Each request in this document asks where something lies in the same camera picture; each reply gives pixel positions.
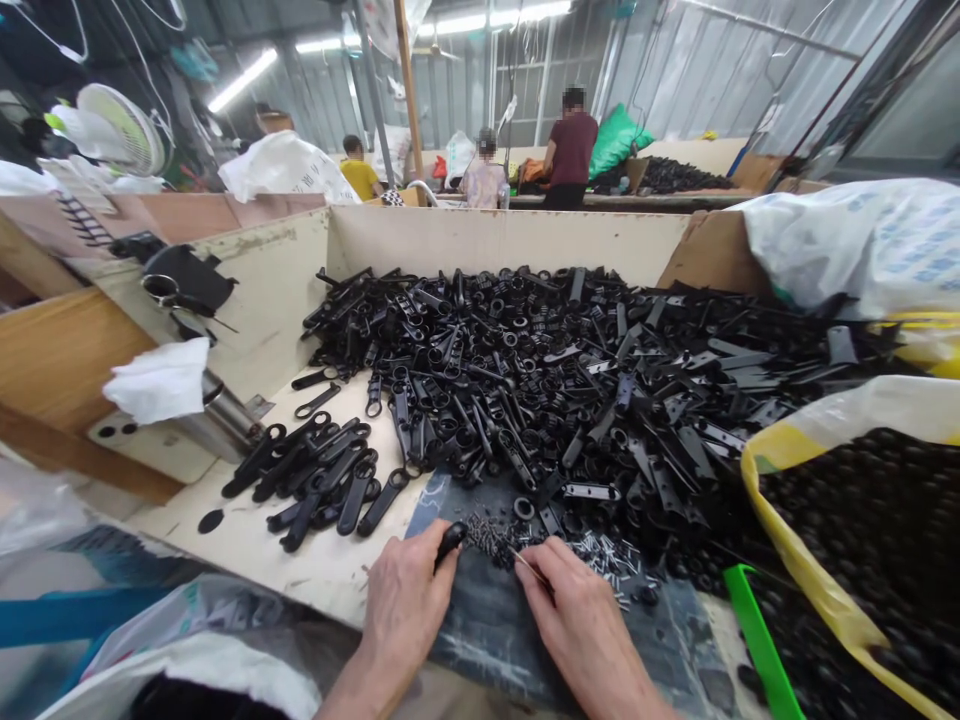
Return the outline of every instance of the green bag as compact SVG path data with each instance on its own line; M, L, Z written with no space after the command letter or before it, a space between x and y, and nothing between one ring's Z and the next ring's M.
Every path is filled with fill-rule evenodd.
M593 155L590 157L590 179L613 170L630 157L633 143L637 144L637 149L643 150L652 142L653 135L631 120L627 109L620 103L600 125L597 144L593 146Z

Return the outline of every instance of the green plastic strip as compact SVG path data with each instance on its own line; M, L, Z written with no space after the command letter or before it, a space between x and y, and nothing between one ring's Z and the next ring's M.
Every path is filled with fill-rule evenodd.
M756 570L749 565L734 565L724 571L723 579L730 590L730 604L740 622L740 629L743 630L753 666L763 682L770 715L774 720L804 720L803 711L793 694L793 686L790 685L790 679L780 662L777 646L770 637L760 606L753 596L747 580L748 572L755 573Z

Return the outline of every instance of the yellow plastic bag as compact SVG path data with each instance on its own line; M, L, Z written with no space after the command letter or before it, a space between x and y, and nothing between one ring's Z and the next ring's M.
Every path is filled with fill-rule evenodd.
M937 377L960 380L960 313L899 313L878 326L901 323L897 355Z
M830 395L755 435L744 449L740 469L760 521L784 564L837 639L884 685L926 717L953 720L870 656L871 645L889 647L889 641L760 494L760 475L800 465L881 427L927 442L960 445L960 382L888 375Z

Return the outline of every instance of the maroon shirt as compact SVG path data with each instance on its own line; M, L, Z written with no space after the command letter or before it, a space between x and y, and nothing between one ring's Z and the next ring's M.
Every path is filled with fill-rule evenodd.
M597 121L585 112L554 123L550 139L556 143L557 151L553 155L551 185L587 184L597 129Z

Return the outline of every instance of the dark work mat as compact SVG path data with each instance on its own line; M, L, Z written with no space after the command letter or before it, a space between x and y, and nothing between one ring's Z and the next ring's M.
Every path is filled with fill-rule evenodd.
M516 491L497 480L464 489L441 468L427 483L407 536L419 534L436 517L465 520L477 512L512 521L515 498ZM641 582L632 578L620 589L629 596ZM647 672L673 707L688 718L739 716L733 683L689 582L665 583L656 607L631 603L624 619ZM580 714L540 640L513 571L495 567L476 548L460 555L450 609L430 659L520 702Z

